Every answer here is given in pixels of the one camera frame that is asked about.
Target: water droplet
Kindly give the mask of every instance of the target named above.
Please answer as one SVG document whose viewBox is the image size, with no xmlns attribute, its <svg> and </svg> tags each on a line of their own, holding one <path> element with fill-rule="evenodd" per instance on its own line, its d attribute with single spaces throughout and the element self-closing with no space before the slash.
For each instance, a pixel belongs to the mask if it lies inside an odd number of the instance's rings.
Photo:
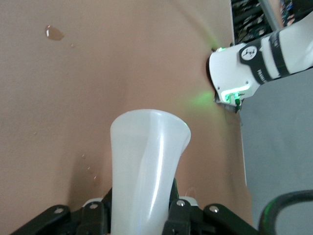
<svg viewBox="0 0 313 235">
<path fill-rule="evenodd" d="M 88 167 L 88 173 L 90 174 L 90 175 L 93 175 L 94 174 L 94 170 L 93 169 L 91 169 L 91 167 Z"/>
<path fill-rule="evenodd" d="M 190 187 L 190 188 L 187 190 L 185 196 L 187 196 L 187 197 L 193 197 L 193 198 L 196 199 L 196 197 L 197 197 L 196 189 L 195 189 L 194 187 Z"/>
<path fill-rule="evenodd" d="M 93 175 L 93 186 L 95 187 L 101 186 L 101 175 L 99 175 L 98 173 Z"/>
<path fill-rule="evenodd" d="M 48 39 L 55 41 L 60 41 L 64 38 L 64 34 L 60 30 L 51 25 L 47 25 L 45 27 L 45 35 L 47 36 Z"/>
</svg>

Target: water spill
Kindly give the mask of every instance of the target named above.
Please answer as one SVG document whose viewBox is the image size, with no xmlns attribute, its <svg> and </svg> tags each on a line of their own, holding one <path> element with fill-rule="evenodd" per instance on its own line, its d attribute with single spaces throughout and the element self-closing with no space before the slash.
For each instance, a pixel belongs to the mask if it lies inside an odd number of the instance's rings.
<svg viewBox="0 0 313 235">
<path fill-rule="evenodd" d="M 51 25 L 47 25 L 45 27 L 45 35 L 47 36 L 48 39 L 55 41 L 60 41 L 64 38 L 64 34 L 60 30 Z"/>
</svg>

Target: logo on robot arm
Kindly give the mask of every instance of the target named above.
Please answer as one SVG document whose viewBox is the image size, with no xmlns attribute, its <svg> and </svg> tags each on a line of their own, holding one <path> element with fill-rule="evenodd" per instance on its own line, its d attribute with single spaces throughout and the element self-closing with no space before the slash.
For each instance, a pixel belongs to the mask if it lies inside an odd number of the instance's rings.
<svg viewBox="0 0 313 235">
<path fill-rule="evenodd" d="M 252 60 L 255 57 L 257 51 L 258 49 L 255 46 L 249 46 L 243 50 L 241 53 L 241 58 L 244 60 Z"/>
</svg>

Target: green led light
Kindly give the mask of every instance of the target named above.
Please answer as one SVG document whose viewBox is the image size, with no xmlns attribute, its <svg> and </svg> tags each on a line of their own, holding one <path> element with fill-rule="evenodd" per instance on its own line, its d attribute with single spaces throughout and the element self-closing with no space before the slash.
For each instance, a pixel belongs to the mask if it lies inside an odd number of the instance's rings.
<svg viewBox="0 0 313 235">
<path fill-rule="evenodd" d="M 225 49 L 226 49 L 225 47 L 220 47 L 220 48 L 217 49 L 217 52 L 223 51 Z"/>
<path fill-rule="evenodd" d="M 243 91 L 246 91 L 249 88 L 250 88 L 249 85 L 245 85 L 243 87 L 238 87 L 238 88 L 234 88 L 234 89 L 223 91 L 223 92 L 221 92 L 222 99 L 223 99 L 224 102 L 229 102 L 230 97 L 232 95 L 234 95 L 235 99 L 238 99 L 239 98 L 239 93 L 243 92 Z"/>
</svg>

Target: black hose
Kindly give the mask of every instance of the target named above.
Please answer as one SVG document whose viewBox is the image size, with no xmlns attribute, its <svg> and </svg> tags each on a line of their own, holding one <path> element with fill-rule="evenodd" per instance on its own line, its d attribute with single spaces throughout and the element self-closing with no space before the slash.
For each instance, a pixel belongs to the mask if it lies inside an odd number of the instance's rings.
<svg viewBox="0 0 313 235">
<path fill-rule="evenodd" d="M 313 201 L 313 190 L 291 192 L 276 197 L 264 208 L 260 222 L 259 235 L 276 235 L 276 219 L 279 212 L 285 207 L 300 203 Z"/>
</svg>

